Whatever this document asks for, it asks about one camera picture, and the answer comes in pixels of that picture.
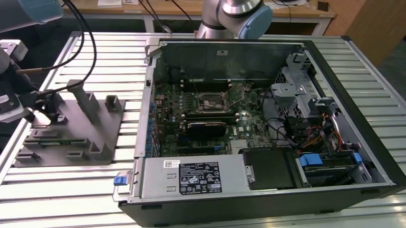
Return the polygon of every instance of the blue tab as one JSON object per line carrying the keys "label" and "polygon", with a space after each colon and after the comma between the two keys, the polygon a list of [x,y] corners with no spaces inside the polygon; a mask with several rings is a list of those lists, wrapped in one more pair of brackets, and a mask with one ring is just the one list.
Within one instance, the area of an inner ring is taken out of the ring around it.
{"label": "blue tab", "polygon": [[316,153],[303,154],[299,161],[302,166],[323,164],[322,158]]}
{"label": "blue tab", "polygon": [[300,162],[302,166],[307,165],[307,161],[306,161],[306,158],[303,156],[299,158],[299,162]]}
{"label": "blue tab", "polygon": [[359,153],[354,153],[353,156],[354,156],[357,164],[361,164],[362,163],[362,158],[361,158]]}
{"label": "blue tab", "polygon": [[113,185],[115,186],[123,186],[127,185],[127,177],[115,177],[113,178]]}

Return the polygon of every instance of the motherboard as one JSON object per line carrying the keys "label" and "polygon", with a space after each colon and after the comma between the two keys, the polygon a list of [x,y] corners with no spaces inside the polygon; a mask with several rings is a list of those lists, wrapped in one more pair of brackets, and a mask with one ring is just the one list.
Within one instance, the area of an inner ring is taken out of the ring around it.
{"label": "motherboard", "polygon": [[156,83],[160,157],[235,154],[271,147],[262,102],[251,82]]}

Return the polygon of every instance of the blue latch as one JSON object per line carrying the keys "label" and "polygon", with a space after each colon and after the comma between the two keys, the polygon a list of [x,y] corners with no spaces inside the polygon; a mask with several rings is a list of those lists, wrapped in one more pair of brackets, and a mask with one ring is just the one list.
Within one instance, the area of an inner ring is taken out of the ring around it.
{"label": "blue latch", "polygon": [[127,177],[115,177],[113,178],[113,185],[115,186],[123,186],[123,185],[127,185]]}
{"label": "blue latch", "polygon": [[302,166],[323,164],[322,158],[316,153],[303,154],[299,158],[299,162]]}
{"label": "blue latch", "polygon": [[150,103],[150,113],[154,113],[154,110],[155,110],[155,103]]}
{"label": "blue latch", "polygon": [[362,158],[361,158],[359,153],[354,153],[353,156],[354,156],[357,164],[361,164],[362,163]]}

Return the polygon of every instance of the sticker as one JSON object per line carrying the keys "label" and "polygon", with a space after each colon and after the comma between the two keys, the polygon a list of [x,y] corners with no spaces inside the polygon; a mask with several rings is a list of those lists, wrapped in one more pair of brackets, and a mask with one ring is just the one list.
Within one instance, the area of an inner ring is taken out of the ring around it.
{"label": "sticker", "polygon": [[142,13],[139,10],[125,10],[124,13]]}
{"label": "sticker", "polygon": [[216,51],[216,55],[218,56],[227,56],[228,55],[228,51],[227,50],[218,50]]}
{"label": "sticker", "polygon": [[7,95],[0,96],[0,104],[8,102],[9,98]]}
{"label": "sticker", "polygon": [[164,160],[164,168],[178,168],[180,160]]}
{"label": "sticker", "polygon": [[179,164],[179,185],[182,195],[222,192],[218,162]]}

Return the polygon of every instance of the green motherboard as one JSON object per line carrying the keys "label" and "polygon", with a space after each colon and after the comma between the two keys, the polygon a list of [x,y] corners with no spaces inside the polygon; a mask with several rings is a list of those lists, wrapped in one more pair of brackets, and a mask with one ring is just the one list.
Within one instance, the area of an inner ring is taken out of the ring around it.
{"label": "green motherboard", "polygon": [[[160,157],[231,154],[235,140],[244,140],[247,148],[272,146],[260,108],[266,89],[246,82],[230,82],[224,92],[200,92],[199,85],[190,86],[155,85]],[[210,129],[223,131],[220,136],[207,138],[214,132],[198,129],[190,137],[188,124],[199,123],[222,125]]]}

